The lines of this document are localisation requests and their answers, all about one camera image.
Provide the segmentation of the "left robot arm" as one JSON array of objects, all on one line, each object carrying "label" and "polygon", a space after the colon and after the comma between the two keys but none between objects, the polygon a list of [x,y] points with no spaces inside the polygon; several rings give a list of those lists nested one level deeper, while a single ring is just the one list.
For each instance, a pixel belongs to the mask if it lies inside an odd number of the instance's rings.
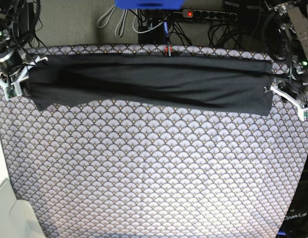
[{"label": "left robot arm", "polygon": [[[308,0],[266,0],[269,12],[265,19],[261,38],[269,57],[284,64],[287,72],[275,75],[269,90],[297,108],[301,121],[308,119]],[[282,47],[277,51],[269,46],[269,23],[278,32]]]}]

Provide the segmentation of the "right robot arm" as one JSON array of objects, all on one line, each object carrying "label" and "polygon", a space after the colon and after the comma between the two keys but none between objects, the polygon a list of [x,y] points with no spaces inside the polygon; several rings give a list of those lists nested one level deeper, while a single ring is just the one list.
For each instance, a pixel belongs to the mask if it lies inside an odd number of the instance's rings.
[{"label": "right robot arm", "polygon": [[36,34],[40,13],[39,0],[0,0],[0,87],[7,101],[22,96],[30,70],[48,61],[25,49],[33,40],[43,44]]}]

